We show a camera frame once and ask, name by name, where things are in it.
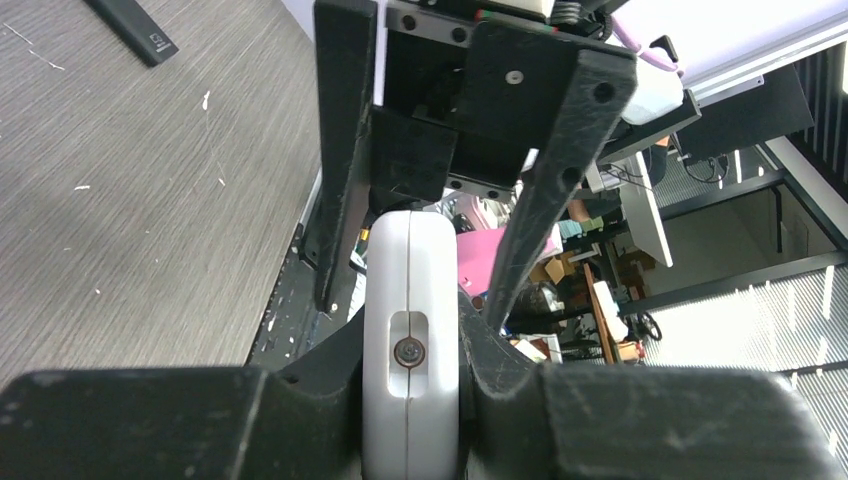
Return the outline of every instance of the pink cloth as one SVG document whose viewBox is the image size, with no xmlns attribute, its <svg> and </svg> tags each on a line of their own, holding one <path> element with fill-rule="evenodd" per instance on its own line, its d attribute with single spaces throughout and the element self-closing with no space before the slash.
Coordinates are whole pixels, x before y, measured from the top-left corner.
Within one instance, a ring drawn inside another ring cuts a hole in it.
<svg viewBox="0 0 848 480">
<path fill-rule="evenodd" d="M 495 257 L 506 227 L 494 230 L 478 230 L 456 236 L 456 254 L 459 270 L 459 285 L 469 295 L 476 296 L 489 291 Z M 557 248 L 551 237 L 544 251 Z"/>
</svg>

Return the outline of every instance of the spring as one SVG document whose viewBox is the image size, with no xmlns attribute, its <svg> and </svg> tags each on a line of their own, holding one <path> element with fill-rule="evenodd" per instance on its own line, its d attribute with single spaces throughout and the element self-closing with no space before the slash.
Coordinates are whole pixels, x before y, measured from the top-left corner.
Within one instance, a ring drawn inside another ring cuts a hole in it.
<svg viewBox="0 0 848 480">
<path fill-rule="evenodd" d="M 580 21 L 580 2 L 558 1 L 551 13 L 552 25 L 576 25 Z"/>
</svg>

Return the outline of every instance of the black 3d-printed part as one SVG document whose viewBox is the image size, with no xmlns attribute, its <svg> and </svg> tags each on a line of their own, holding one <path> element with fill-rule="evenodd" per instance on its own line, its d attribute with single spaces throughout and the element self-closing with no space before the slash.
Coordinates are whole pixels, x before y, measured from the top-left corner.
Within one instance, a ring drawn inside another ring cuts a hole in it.
<svg viewBox="0 0 848 480">
<path fill-rule="evenodd" d="M 315 61 L 321 118 L 321 212 L 315 303 L 329 312 L 368 210 L 377 4 L 315 2 Z"/>
<path fill-rule="evenodd" d="M 834 479 L 803 401 L 760 372 L 535 365 L 459 293 L 458 478 Z M 0 394 L 2 477 L 361 478 L 363 313 L 276 374 L 38 372 Z"/>
<path fill-rule="evenodd" d="M 632 54 L 589 49 L 577 54 L 550 138 L 533 167 L 536 180 L 522 193 L 498 247 L 483 310 L 486 323 L 495 331 L 505 322 L 553 224 L 565 211 L 586 168 L 597 158 L 635 88 Z"/>
<path fill-rule="evenodd" d="M 371 116 L 371 186 L 438 202 L 456 148 L 456 131 L 378 107 Z"/>
</svg>

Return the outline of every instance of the scratch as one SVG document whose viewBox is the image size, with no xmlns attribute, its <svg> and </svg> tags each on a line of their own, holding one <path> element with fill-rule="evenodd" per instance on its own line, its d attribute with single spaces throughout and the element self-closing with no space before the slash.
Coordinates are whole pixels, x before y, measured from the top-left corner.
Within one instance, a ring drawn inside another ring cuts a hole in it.
<svg viewBox="0 0 848 480">
<path fill-rule="evenodd" d="M 736 413 L 742 406 L 743 402 L 736 402 L 722 409 L 718 416 L 724 419 L 729 418 Z M 720 435 L 722 430 L 727 430 L 728 425 L 725 421 L 706 421 L 700 427 L 694 429 L 688 435 L 681 436 L 676 430 L 671 429 L 666 435 L 665 442 L 671 448 L 677 451 L 685 452 L 691 447 L 698 445 L 705 437 L 709 435 Z"/>
<path fill-rule="evenodd" d="M 30 44 L 30 45 L 32 45 L 32 44 L 33 44 L 32 42 L 30 42 L 30 41 L 29 41 L 29 39 L 28 39 L 28 38 L 26 38 L 25 36 L 21 35 L 21 34 L 20 34 L 17 30 L 15 30 L 14 28 L 10 27 L 8 23 L 4 23 L 4 24 L 3 24 L 3 26 L 4 26 L 4 27 L 6 27 L 6 28 L 8 28 L 9 30 L 11 30 L 11 32 L 12 32 L 12 33 L 14 33 L 15 35 L 17 35 L 17 36 L 18 36 L 18 38 L 20 38 L 21 40 L 23 40 L 23 41 L 27 42 L 27 43 L 28 43 L 28 44 Z"/>
<path fill-rule="evenodd" d="M 589 403 L 589 400 L 585 395 L 583 395 L 583 392 L 580 391 L 580 387 L 568 382 L 568 391 L 571 392 L 571 395 L 575 400 L 577 400 L 577 403 L 580 405 L 580 410 L 583 410 L 583 413 L 585 413 L 587 417 L 593 418 L 594 414 L 592 413 L 592 404 Z"/>
<path fill-rule="evenodd" d="M 50 65 L 52 68 L 55 68 L 56 70 L 62 70 L 63 72 L 65 71 L 64 67 L 60 67 L 59 65 L 56 65 L 55 63 L 51 62 L 50 60 L 47 60 L 46 58 L 44 58 L 41 55 L 33 52 L 32 50 L 30 50 L 29 53 L 35 55 L 39 60 L 47 62 L 47 64 Z"/>
</svg>

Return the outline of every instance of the gray desk surface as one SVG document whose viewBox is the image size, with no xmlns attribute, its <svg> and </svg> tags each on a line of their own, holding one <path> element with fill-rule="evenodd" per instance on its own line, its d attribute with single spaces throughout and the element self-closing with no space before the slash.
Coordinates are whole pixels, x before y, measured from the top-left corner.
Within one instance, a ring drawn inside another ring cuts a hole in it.
<svg viewBox="0 0 848 480">
<path fill-rule="evenodd" d="M 139 3 L 181 49 L 154 69 L 82 0 L 0 0 L 0 386 L 242 363 L 317 171 L 282 2 Z"/>
</svg>

